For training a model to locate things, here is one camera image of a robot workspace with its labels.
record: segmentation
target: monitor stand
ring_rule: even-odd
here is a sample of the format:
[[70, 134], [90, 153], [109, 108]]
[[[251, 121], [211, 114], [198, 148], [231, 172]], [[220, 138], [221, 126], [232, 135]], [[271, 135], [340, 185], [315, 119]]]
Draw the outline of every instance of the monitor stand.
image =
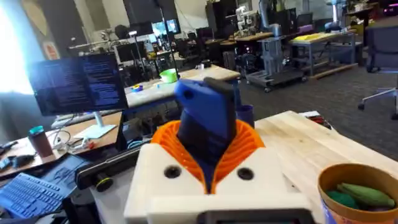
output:
[[94, 117], [97, 121], [97, 124], [91, 125], [90, 127], [75, 135], [73, 138], [98, 139], [116, 127], [116, 125], [114, 124], [104, 125], [104, 122], [99, 112], [94, 112]]

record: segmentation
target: computer mouse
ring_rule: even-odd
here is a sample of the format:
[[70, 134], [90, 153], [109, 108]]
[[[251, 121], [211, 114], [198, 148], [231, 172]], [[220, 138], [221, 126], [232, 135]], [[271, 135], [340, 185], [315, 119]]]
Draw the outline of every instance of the computer mouse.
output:
[[32, 162], [34, 160], [35, 156], [34, 155], [22, 155], [22, 156], [17, 156], [15, 158], [13, 158], [12, 160], [12, 166], [13, 168], [19, 168], [22, 167], [24, 165], [29, 164], [30, 162]]

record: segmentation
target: brown cup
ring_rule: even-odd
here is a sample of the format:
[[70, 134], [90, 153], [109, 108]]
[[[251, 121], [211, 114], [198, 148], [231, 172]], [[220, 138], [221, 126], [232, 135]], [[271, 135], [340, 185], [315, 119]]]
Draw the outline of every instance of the brown cup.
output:
[[49, 139], [44, 131], [39, 131], [34, 134], [30, 133], [28, 138], [31, 145], [40, 157], [43, 158], [53, 154]]
[[370, 212], [346, 207], [327, 196], [341, 183], [357, 184], [380, 190], [398, 202], [398, 180], [377, 168], [362, 164], [338, 164], [326, 168], [318, 178], [318, 190], [328, 218], [340, 223], [391, 223], [398, 218], [398, 207], [383, 212]]

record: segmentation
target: orange plastic part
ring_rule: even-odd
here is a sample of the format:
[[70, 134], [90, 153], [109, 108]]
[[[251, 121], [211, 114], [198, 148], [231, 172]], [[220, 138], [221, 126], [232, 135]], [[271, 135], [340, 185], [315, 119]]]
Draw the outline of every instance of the orange plastic part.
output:
[[[196, 177], [202, 183], [206, 193], [205, 176], [202, 169], [177, 138], [179, 127], [180, 121], [172, 121], [163, 125], [154, 134], [152, 143], [160, 144]], [[217, 184], [259, 147], [265, 146], [258, 133], [245, 122], [236, 120], [236, 136], [216, 166], [211, 183], [211, 193], [215, 194]]]

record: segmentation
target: black keyboard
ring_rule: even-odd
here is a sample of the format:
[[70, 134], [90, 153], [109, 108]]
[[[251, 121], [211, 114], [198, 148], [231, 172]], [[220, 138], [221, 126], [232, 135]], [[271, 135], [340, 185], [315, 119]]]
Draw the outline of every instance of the black keyboard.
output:
[[56, 211], [70, 190], [20, 173], [0, 189], [0, 205], [15, 217], [30, 218]]

